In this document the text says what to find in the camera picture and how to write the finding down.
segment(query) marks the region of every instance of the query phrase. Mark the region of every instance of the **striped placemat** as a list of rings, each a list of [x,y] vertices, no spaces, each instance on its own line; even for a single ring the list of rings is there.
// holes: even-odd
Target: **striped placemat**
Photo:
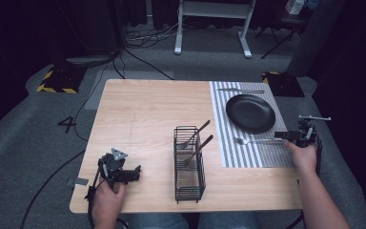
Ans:
[[[237,128],[228,118],[225,106],[228,100],[239,92],[217,91],[218,88],[238,88],[244,90],[264,90],[264,94],[253,94],[266,100],[274,109],[275,125],[265,133],[252,135]],[[265,83],[243,82],[210,82],[210,91],[213,99],[213,114],[219,137],[219,150],[222,166],[228,168],[266,168],[266,167],[294,167],[291,152],[284,142],[257,142],[239,145],[234,142],[234,136],[248,139],[274,137],[275,132],[285,132],[287,128],[280,111],[275,103],[272,91]]]

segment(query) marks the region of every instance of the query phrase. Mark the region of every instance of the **wire utensil holder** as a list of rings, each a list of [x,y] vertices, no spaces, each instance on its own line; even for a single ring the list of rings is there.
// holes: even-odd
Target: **wire utensil holder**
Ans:
[[[177,203],[188,200],[198,202],[206,188],[202,151],[191,158],[190,164],[185,163],[185,160],[201,145],[200,135],[195,135],[185,149],[177,147],[196,132],[195,126],[178,126],[174,129],[174,196]]]

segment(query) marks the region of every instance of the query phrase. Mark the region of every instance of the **fork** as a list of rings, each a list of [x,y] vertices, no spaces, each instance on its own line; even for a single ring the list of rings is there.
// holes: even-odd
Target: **fork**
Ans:
[[[283,140],[284,139],[282,139],[282,138],[265,138],[265,139],[250,140],[250,139],[234,137],[234,142],[238,143],[239,145],[246,145],[246,144],[249,144],[252,142],[283,141]]]
[[[208,124],[210,124],[210,120],[208,120],[206,123],[204,123],[204,125],[202,125],[200,127],[200,129],[198,129],[196,132],[194,132],[194,134],[189,138],[189,140],[183,142],[183,143],[179,143],[176,145],[176,148],[179,150],[183,150],[186,149],[189,146],[190,141],[192,140],[193,137],[195,137],[196,135],[198,135],[198,133],[200,133],[200,131],[202,131],[204,128],[206,128],[208,126]]]

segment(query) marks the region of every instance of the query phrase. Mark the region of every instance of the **white stand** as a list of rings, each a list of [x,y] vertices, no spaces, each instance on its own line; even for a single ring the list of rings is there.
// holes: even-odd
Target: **white stand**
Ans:
[[[180,0],[178,28],[176,36],[176,44],[174,53],[182,53],[183,39],[183,15],[188,16],[208,16],[208,17],[224,17],[224,18],[239,18],[245,19],[243,31],[238,32],[239,41],[242,45],[243,52],[246,58],[251,58],[252,54],[246,41],[246,32],[248,31],[253,12],[252,5],[248,4],[227,4],[227,3],[211,3],[211,2],[191,2]]]

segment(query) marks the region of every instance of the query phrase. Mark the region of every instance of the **human arm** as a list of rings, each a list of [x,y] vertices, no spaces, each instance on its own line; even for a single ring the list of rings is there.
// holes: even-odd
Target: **human arm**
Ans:
[[[316,146],[299,148],[292,142],[286,145],[293,152],[293,162],[298,171],[299,194],[307,227],[350,228],[316,174]]]
[[[94,194],[91,210],[95,229],[114,228],[124,202],[126,191],[126,184],[120,183],[118,192],[115,193],[109,183],[100,178],[100,184]]]

